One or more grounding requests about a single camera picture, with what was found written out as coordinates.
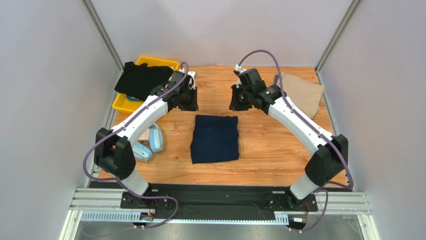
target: gray floor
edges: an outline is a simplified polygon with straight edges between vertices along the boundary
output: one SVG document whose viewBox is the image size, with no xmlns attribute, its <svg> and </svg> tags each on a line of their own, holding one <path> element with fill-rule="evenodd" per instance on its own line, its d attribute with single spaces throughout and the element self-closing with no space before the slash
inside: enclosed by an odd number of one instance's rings
<svg viewBox="0 0 426 240">
<path fill-rule="evenodd" d="M 315 223 L 316 216 L 309 216 L 309 222 Z M 126 222 L 81 222 L 84 231 L 91 235 L 104 235 L 131 227 Z M 93 238 L 77 234 L 76 240 Z M 356 215 L 326 215 L 324 220 L 312 232 L 297 234 L 289 232 L 285 226 L 273 225 L 231 225 L 231 224 L 188 224 L 169 223 L 153 229 L 132 229 L 119 234 L 104 237 L 104 240 L 363 240 Z"/>
</svg>

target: white wall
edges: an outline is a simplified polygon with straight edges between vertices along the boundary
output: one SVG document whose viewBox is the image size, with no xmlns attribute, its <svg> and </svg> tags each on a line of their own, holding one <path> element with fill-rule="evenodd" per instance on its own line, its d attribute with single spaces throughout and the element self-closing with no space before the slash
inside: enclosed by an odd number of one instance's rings
<svg viewBox="0 0 426 240">
<path fill-rule="evenodd" d="M 146 55 L 235 65 L 267 49 L 283 66 L 314 66 L 351 0 L 92 0 L 123 62 Z M 258 53 L 244 62 L 273 65 Z"/>
<path fill-rule="evenodd" d="M 425 1 L 363 1 L 321 76 L 383 240 L 425 239 Z"/>
<path fill-rule="evenodd" d="M 0 239 L 58 239 L 118 70 L 79 0 L 0 3 Z"/>
</svg>

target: yellow bin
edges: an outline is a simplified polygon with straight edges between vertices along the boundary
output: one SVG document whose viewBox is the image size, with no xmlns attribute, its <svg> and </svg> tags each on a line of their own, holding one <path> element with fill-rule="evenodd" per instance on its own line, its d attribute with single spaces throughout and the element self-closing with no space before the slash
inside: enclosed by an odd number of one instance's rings
<svg viewBox="0 0 426 240">
<path fill-rule="evenodd" d="M 148 64 L 148 67 L 152 66 L 168 66 L 173 68 L 173 71 L 179 69 L 178 61 L 165 60 L 149 56 L 140 56 L 135 65 Z M 112 108 L 117 109 L 119 112 L 124 114 L 132 114 L 136 111 L 144 102 L 143 101 L 131 101 L 127 99 L 127 95 L 124 93 L 118 93 L 114 102 L 112 103 Z"/>
</svg>

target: folded cloth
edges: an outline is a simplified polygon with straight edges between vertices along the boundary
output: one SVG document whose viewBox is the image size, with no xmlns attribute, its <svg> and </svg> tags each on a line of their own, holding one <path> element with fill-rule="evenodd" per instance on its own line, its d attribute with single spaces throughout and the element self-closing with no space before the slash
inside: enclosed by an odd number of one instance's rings
<svg viewBox="0 0 426 240">
<path fill-rule="evenodd" d="M 237 116 L 196 115 L 190 146 L 192 163 L 237 160 L 240 157 L 237 125 Z"/>
<path fill-rule="evenodd" d="M 132 61 L 124 64 L 123 74 L 115 90 L 130 97 L 145 101 L 153 88 L 167 84 L 173 69 L 169 66 L 135 65 Z"/>
<path fill-rule="evenodd" d="M 275 76 L 276 85 L 280 86 L 278 75 Z M 320 100 L 323 97 L 324 86 L 308 82 L 298 76 L 284 73 L 282 85 L 287 96 L 310 119 L 320 110 Z"/>
</svg>

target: robotic arm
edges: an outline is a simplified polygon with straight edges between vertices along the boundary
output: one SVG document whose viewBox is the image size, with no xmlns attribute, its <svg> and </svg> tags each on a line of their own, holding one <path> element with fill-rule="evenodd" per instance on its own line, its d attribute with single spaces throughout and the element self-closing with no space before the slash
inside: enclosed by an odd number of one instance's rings
<svg viewBox="0 0 426 240">
<path fill-rule="evenodd" d="M 136 160 L 132 147 L 139 137 L 162 116 L 173 108 L 182 111 L 197 111 L 197 74 L 190 71 L 182 84 L 173 92 L 154 102 L 158 96 L 172 89 L 184 77 L 183 70 L 175 71 L 166 87 L 157 86 L 151 91 L 146 101 L 126 120 L 114 126 L 111 130 L 101 128 L 96 134 L 96 142 L 105 138 L 115 130 L 124 128 L 95 148 L 94 163 L 108 173 L 113 174 L 132 192 L 143 195 L 148 189 L 148 182 L 135 170 Z"/>
<path fill-rule="evenodd" d="M 324 137 L 337 147 L 346 163 L 348 140 L 341 134 L 333 136 L 318 126 L 300 111 L 288 96 L 285 96 L 285 102 L 280 87 L 275 84 L 267 87 L 255 68 L 247 70 L 236 65 L 234 73 L 238 76 L 238 82 L 231 87 L 232 99 L 229 109 L 246 111 L 254 106 L 264 111 L 289 129 L 312 156 L 304 174 L 286 190 L 284 201 L 290 209 L 294 209 L 309 194 L 323 187 L 344 169 L 336 152 Z"/>
</svg>

